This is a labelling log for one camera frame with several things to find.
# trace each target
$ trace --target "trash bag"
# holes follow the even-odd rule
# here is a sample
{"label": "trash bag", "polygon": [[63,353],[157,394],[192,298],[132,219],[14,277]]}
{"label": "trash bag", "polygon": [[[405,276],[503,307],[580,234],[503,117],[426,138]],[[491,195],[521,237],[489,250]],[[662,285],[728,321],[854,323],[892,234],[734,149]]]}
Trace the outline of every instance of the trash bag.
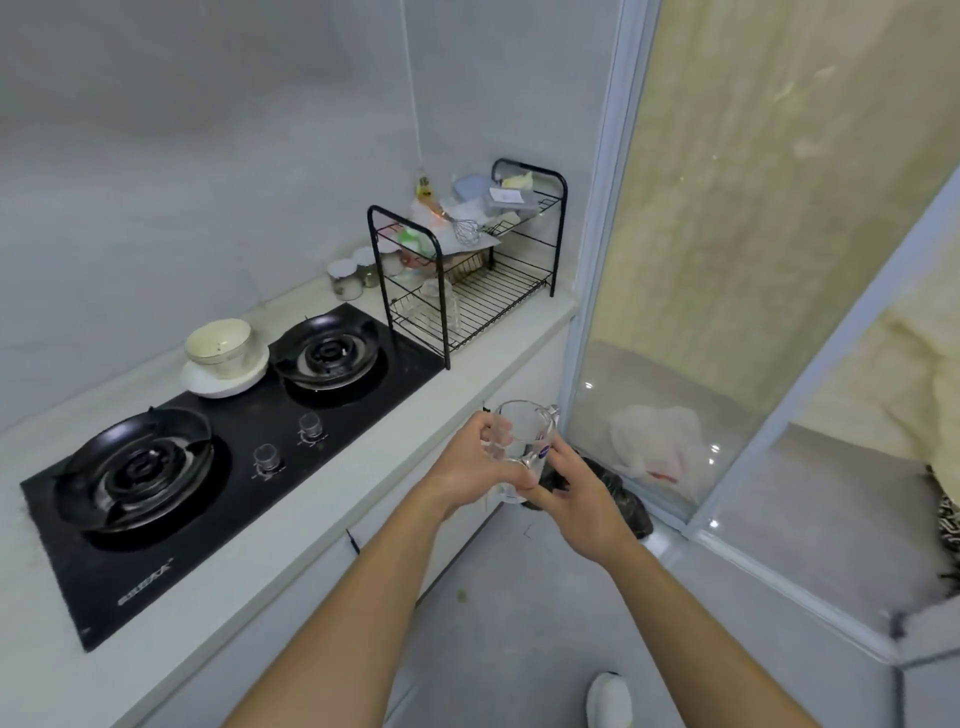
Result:
{"label": "trash bag", "polygon": [[657,409],[634,404],[608,420],[613,449],[625,473],[638,482],[656,482],[693,503],[713,485],[710,453],[692,409]]}

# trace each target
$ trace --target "white plate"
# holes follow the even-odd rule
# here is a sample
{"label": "white plate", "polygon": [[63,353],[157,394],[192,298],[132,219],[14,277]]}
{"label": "white plate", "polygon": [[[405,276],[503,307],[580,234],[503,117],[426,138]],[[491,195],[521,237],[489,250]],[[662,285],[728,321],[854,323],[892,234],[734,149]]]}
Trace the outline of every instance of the white plate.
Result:
{"label": "white plate", "polygon": [[189,391],[209,400],[221,400],[224,397],[238,395],[253,387],[267,373],[270,366],[270,348],[263,342],[257,346],[257,354],[253,368],[243,376],[233,379],[219,379],[211,374],[206,367],[192,361],[187,361],[180,370],[180,384]]}

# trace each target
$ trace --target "yellow fabric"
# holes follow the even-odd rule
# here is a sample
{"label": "yellow fabric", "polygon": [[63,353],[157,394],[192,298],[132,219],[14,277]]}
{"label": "yellow fabric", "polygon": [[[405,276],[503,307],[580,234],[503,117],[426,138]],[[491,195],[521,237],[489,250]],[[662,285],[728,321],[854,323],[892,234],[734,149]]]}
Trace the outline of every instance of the yellow fabric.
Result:
{"label": "yellow fabric", "polygon": [[960,502],[960,229],[830,373],[797,422],[928,462]]}
{"label": "yellow fabric", "polygon": [[772,409],[960,162],[958,37],[956,0],[664,0],[590,338]]}

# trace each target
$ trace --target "hand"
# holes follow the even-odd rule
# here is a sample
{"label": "hand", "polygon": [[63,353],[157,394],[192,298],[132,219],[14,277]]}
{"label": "hand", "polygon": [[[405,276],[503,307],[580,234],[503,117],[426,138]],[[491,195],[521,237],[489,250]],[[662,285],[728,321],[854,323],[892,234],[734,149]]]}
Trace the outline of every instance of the hand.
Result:
{"label": "hand", "polygon": [[520,463],[487,455],[482,441],[490,440],[492,422],[490,412],[473,413],[418,485],[442,500],[445,518],[479,500],[497,483],[512,483],[518,490],[537,484],[534,474]]}
{"label": "hand", "polygon": [[554,438],[547,460],[566,478],[569,491],[551,493],[535,484],[516,486],[517,494],[550,514],[574,551],[607,568],[625,546],[636,544],[636,537],[606,486],[560,435]]}

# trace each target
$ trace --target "white shoe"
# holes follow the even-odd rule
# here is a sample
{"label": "white shoe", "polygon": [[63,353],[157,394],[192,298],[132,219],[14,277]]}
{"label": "white shoe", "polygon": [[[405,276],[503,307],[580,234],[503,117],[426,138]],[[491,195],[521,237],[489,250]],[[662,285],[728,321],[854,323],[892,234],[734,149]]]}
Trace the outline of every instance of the white shoe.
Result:
{"label": "white shoe", "polygon": [[627,682],[615,672],[601,672],[587,691],[588,728],[630,728],[634,704]]}

